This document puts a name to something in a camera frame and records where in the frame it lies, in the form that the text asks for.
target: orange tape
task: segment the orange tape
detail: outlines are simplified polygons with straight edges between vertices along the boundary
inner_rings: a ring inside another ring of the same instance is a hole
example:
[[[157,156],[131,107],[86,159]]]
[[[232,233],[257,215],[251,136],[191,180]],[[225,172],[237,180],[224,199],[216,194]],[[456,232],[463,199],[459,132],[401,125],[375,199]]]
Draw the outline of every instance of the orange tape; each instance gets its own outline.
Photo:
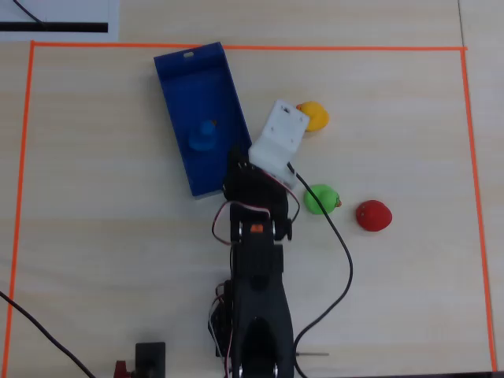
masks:
[[[21,134],[21,149],[19,174],[17,181],[17,204],[16,204],[16,220],[14,226],[13,240],[13,260],[11,265],[9,297],[14,298],[14,290],[16,286],[17,272],[17,255],[19,247],[20,234],[20,219],[21,207],[23,198],[23,181],[24,181],[24,161],[26,155],[26,139],[28,134],[28,113],[30,107],[30,95],[32,92],[32,73],[33,59],[36,46],[45,47],[130,47],[130,48],[173,48],[173,49],[191,49],[201,46],[200,44],[190,43],[65,43],[65,42],[30,42],[30,55],[28,59],[28,75],[26,80],[26,91],[24,94],[24,115],[23,115],[23,130]],[[478,168],[476,163],[476,149],[473,133],[473,119],[471,114],[471,103],[469,98],[469,82],[467,79],[467,66],[465,62],[465,46],[250,46],[250,45],[224,45],[227,50],[276,50],[276,51],[460,51],[462,79],[464,84],[465,94],[465,109],[467,113],[467,125],[469,131],[469,145],[471,149],[472,162],[472,177],[474,180],[474,191],[476,196],[476,211],[478,216],[478,227],[480,231],[480,247],[481,261],[483,266],[484,277],[484,294],[485,306],[487,311],[487,331],[488,344],[490,348],[491,368],[492,371],[497,371],[497,357],[495,353],[495,341],[492,320],[490,283],[488,279],[488,263],[487,250],[484,237],[483,211],[481,208],[480,184],[478,179]],[[4,342],[2,378],[7,378],[7,367],[9,362],[10,336],[12,331],[13,308],[11,305],[7,307],[7,323],[6,337]]]
[[[474,194],[476,196],[476,211],[478,213],[478,228],[480,230],[481,265],[483,266],[483,283],[485,291],[485,306],[487,311],[488,346],[490,348],[491,369],[497,372],[497,356],[495,353],[494,323],[491,309],[490,280],[488,279],[487,247],[485,245],[485,229],[483,224],[483,210],[481,209],[480,180],[478,178],[478,164],[476,162],[476,148],[474,145],[473,115],[471,114],[471,99],[469,97],[469,81],[467,79],[467,64],[465,51],[460,51],[462,64],[462,80],[464,82],[465,112],[467,114],[467,128],[469,131],[469,145],[471,147],[472,178],[474,180]]]
[[[193,49],[201,44],[193,43],[79,43],[79,42],[35,42],[40,47],[131,47]],[[273,51],[461,51],[464,46],[255,46],[223,45],[226,50],[273,50]]]
[[[23,179],[24,179],[24,157],[26,155],[26,135],[28,131],[28,111],[30,109],[30,93],[32,92],[33,55],[35,53],[35,43],[30,42],[30,56],[28,58],[28,74],[26,78],[26,91],[24,92],[24,115],[23,131],[21,133],[21,152],[19,156],[19,173],[17,177],[17,202],[16,220],[14,225],[13,241],[13,262],[10,267],[9,298],[14,299],[14,289],[16,287],[17,271],[17,249],[19,246],[19,229],[21,222],[21,204],[23,202]],[[2,378],[7,377],[7,365],[9,363],[10,333],[13,322],[13,307],[7,306],[6,339],[3,348]]]

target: blue tray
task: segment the blue tray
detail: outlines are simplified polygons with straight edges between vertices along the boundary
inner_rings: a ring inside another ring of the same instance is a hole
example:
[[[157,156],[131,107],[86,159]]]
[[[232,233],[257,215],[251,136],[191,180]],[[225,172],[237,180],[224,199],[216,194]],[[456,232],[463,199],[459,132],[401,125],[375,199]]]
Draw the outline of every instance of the blue tray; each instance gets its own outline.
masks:
[[[154,58],[191,192],[222,189],[228,151],[250,136],[220,43]]]

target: wooden table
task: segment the wooden table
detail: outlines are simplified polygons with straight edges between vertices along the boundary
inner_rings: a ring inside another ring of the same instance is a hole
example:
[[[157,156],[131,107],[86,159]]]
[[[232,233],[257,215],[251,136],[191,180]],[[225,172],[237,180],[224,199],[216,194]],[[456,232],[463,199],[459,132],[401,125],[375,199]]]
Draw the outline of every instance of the wooden table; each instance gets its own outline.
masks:
[[[462,15],[474,17],[473,6]],[[460,30],[456,1],[125,1],[120,35],[121,42],[460,46]],[[483,37],[471,34],[465,30],[472,86],[478,60],[469,39]],[[2,44],[0,51],[7,57],[0,62],[0,269],[7,292],[29,46]],[[206,315],[213,288],[228,276],[228,251],[209,232],[223,197],[190,195],[152,60],[170,51],[35,49],[15,298],[97,376],[111,376],[117,359],[131,360],[134,343],[159,340],[167,344],[167,376],[222,376]],[[252,139],[277,98],[315,99],[332,115],[325,130],[303,140],[294,163],[310,183],[329,183],[341,194],[343,207],[332,219],[354,257],[355,277],[349,296],[303,339],[301,350],[331,354],[300,360],[306,372],[491,370],[460,52],[226,54]],[[485,226],[494,230],[488,254],[498,266],[500,220],[486,216],[502,204],[491,195],[500,165],[479,143],[502,135],[495,119],[485,122],[480,127],[475,117],[476,151],[485,167]],[[354,222],[354,208],[369,198],[383,200],[395,217],[379,234]],[[491,273],[492,294],[502,292],[498,270]],[[285,243],[295,332],[339,295],[347,274],[325,220],[303,209]],[[493,303],[497,324],[504,308],[495,295]],[[502,329],[495,330],[497,344],[504,343]],[[9,376],[35,375],[80,373],[14,313]]]

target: yellow rubber duck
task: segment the yellow rubber duck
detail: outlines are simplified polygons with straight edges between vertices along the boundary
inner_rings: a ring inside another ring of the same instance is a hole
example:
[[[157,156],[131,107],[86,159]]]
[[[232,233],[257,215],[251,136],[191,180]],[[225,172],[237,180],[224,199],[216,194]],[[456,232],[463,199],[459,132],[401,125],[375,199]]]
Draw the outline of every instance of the yellow rubber duck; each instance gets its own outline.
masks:
[[[329,113],[318,102],[303,102],[296,106],[296,109],[309,117],[308,128],[306,128],[308,132],[318,132],[329,123]]]

